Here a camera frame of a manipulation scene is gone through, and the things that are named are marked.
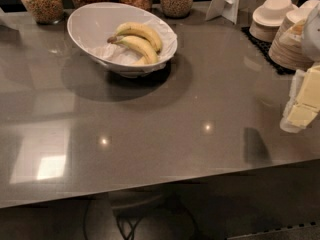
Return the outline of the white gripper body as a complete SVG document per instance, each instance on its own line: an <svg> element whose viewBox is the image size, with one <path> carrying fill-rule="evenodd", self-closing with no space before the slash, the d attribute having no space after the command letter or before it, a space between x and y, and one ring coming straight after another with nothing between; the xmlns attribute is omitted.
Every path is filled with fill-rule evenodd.
<svg viewBox="0 0 320 240"><path fill-rule="evenodd" d="M294 77L292 78L291 87L290 87L290 91L289 91L289 100L285 106L285 109L284 109L283 115L282 115L282 119L280 121L280 128L286 132L289 132L289 133L298 133L301 130L304 130L307 128L307 127L306 128L299 128L299 127L293 126L287 120L288 114L294 105L309 107L309 106L306 106L303 104L298 104L296 101L296 97L300 91L301 85L303 83L304 75L306 74L306 72L301 71L301 70L297 70ZM320 109L315 109L312 107L309 107L309 108L312 110L316 110L318 112L318 114L320 112Z"/></svg>

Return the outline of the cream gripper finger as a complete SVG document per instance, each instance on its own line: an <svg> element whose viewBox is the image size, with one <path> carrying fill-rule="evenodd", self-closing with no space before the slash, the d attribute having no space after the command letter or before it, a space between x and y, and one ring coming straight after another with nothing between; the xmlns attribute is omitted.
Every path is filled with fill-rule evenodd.
<svg viewBox="0 0 320 240"><path fill-rule="evenodd" d="M296 101L298 104L320 109L320 66L307 70Z"/></svg>
<svg viewBox="0 0 320 240"><path fill-rule="evenodd" d="M290 110L287 120L293 126L306 128L317 116L318 112L309 107L294 105Z"/></svg>

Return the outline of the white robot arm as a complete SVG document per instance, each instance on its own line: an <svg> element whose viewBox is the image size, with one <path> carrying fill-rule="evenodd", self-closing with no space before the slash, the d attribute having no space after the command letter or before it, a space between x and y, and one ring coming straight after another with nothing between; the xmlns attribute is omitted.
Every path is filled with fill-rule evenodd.
<svg viewBox="0 0 320 240"><path fill-rule="evenodd" d="M299 45L314 64L306 71L297 70L292 78L289 100L280 128L289 133L305 129L320 112L320 4L306 19L300 20L280 37L282 44Z"/></svg>

